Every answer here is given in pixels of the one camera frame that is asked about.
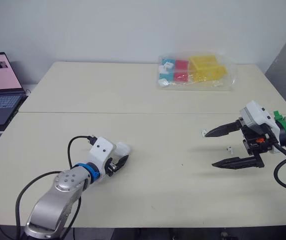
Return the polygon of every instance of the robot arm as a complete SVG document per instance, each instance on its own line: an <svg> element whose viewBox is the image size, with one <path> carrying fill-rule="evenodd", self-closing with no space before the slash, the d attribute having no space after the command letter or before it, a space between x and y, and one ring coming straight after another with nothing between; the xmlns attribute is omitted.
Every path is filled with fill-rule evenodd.
<svg viewBox="0 0 286 240"><path fill-rule="evenodd" d="M36 239L59 238L72 205L82 192L106 175L112 176L126 163L131 151L128 145L119 142L115 146L103 137L93 138L95 142L88 160L60 172L48 192L36 203L24 228L26 235Z"/></svg>
<svg viewBox="0 0 286 240"><path fill-rule="evenodd" d="M220 137L231 132L241 130L244 136L243 144L250 157L232 157L213 163L214 167L222 169L243 169L250 167L263 168L264 163L260 154L270 151L286 155L286 117L278 111L274 112L274 119L264 107L251 101L240 111L241 117L235 122L228 123L205 134L205 137ZM286 184L278 178L278 170L286 163L281 162L274 171L278 183L286 188Z"/></svg>

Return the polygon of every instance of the white table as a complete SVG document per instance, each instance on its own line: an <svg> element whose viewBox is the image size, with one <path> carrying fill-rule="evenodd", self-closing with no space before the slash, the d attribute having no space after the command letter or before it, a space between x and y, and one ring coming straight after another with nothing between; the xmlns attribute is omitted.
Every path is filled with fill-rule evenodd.
<svg viewBox="0 0 286 240"><path fill-rule="evenodd" d="M264 168L219 169L211 163L246 157L241 132L203 138L201 130L237 114L19 113L0 138L0 224L14 225L21 189L36 176L68 169L67 145L95 134L132 146L126 166L82 195L76 227L243 227L286 225L286 189L273 178L285 157L262 154ZM74 142L74 163L90 145ZM286 166L280 171L286 181ZM54 176L37 182L22 199L25 224Z"/></svg>
<svg viewBox="0 0 286 240"><path fill-rule="evenodd" d="M20 112L238 114L255 100L286 114L286 102L255 65L238 65L233 91L157 87L157 64L55 62Z"/></svg>
<svg viewBox="0 0 286 240"><path fill-rule="evenodd" d="M262 154L264 168L219 169L246 157L240 131L203 138L202 129L231 123L252 99L270 113L286 102L254 65L238 66L232 92L156 88L155 64L55 63L0 137L0 224L14 225L21 189L36 176L67 169L67 145L95 134L132 146L126 166L82 195L75 227L244 227L286 225L286 189L273 178L281 154ZM77 140L74 163L90 145ZM280 171L286 182L286 166ZM25 224L53 177L24 195Z"/></svg>

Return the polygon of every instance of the white wall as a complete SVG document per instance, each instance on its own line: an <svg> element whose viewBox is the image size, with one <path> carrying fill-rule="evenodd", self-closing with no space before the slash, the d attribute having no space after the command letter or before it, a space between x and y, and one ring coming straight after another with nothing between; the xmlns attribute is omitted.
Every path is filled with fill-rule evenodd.
<svg viewBox="0 0 286 240"><path fill-rule="evenodd" d="M54 61L155 63L214 50L266 71L286 42L286 0L0 0L0 52L21 82Z"/></svg>

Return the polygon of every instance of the yellow block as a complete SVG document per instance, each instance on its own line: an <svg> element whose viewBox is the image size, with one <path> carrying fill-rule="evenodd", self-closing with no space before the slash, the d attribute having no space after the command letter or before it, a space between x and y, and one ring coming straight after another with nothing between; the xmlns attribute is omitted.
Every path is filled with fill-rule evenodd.
<svg viewBox="0 0 286 240"><path fill-rule="evenodd" d="M228 74L215 55L191 56L189 61L188 74L192 75L195 82L219 80Z"/></svg>

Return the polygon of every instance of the small white object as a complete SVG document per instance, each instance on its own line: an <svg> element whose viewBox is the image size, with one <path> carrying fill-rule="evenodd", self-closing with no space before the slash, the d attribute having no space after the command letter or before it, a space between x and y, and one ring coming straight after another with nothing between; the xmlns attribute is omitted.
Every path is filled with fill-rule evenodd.
<svg viewBox="0 0 286 240"><path fill-rule="evenodd" d="M169 81L166 80L165 78L161 78L158 80L158 84L161 86L161 87L167 87L168 85L170 85Z"/></svg>
<svg viewBox="0 0 286 240"><path fill-rule="evenodd" d="M164 63L164 68L165 69L172 69L174 67L174 64L172 62L167 61Z"/></svg>
<svg viewBox="0 0 286 240"><path fill-rule="evenodd" d="M165 68L164 65L159 65L158 66L158 73L159 74L169 74L168 70Z"/></svg>
<svg viewBox="0 0 286 240"><path fill-rule="evenodd" d="M202 137L204 138L205 135L208 133L208 131L206 129L203 129L201 133L202 133Z"/></svg>
<svg viewBox="0 0 286 240"><path fill-rule="evenodd" d="M228 146L226 149L231 153L231 155L234 155L233 148L231 146Z"/></svg>

